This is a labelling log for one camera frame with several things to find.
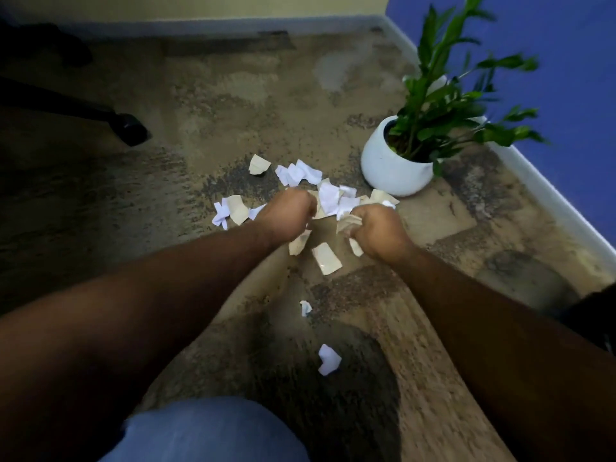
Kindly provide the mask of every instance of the person's left arm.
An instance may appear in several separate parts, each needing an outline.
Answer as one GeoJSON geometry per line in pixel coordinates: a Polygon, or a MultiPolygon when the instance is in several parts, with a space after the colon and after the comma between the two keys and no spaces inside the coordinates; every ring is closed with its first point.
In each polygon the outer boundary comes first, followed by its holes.
{"type": "Polygon", "coordinates": [[[277,194],[254,222],[168,248],[0,319],[0,459],[96,458],[151,382],[317,203],[277,194]]]}

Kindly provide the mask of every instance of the white ceramic planter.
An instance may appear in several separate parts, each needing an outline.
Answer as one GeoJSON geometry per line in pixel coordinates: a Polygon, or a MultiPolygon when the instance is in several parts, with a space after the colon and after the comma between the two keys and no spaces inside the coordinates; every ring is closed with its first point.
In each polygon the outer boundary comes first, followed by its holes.
{"type": "Polygon", "coordinates": [[[385,126],[397,116],[381,121],[362,152],[362,173],[366,181],[392,196],[410,196],[432,180],[432,162],[422,164],[406,160],[385,142],[385,126]]]}

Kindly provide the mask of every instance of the blue pants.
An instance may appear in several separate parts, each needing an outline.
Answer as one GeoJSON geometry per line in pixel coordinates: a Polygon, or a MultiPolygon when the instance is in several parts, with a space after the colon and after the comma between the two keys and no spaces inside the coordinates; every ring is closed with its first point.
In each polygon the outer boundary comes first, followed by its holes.
{"type": "Polygon", "coordinates": [[[215,397],[135,415],[100,462],[309,460],[304,445],[269,410],[240,397],[215,397]]]}

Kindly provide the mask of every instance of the person's right arm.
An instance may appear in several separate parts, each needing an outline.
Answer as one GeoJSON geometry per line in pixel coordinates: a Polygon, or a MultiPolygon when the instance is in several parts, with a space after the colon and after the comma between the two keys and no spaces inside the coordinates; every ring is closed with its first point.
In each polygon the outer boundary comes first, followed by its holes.
{"type": "Polygon", "coordinates": [[[393,209],[372,204],[352,214],[363,220],[352,236],[409,286],[517,458],[616,458],[611,355],[414,245],[393,209]]]}

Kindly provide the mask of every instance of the person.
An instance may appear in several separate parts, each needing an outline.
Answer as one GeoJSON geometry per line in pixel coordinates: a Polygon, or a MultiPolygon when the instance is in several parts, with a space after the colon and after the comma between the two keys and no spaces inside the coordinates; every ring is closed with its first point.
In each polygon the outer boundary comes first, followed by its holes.
{"type": "MultiPolygon", "coordinates": [[[[127,419],[161,370],[317,202],[280,192],[254,222],[168,248],[0,319],[0,459],[308,460],[260,405],[221,397],[127,419]]],[[[616,455],[616,364],[551,319],[413,244],[393,209],[353,214],[364,252],[408,285],[467,387],[523,459],[616,455]]]]}

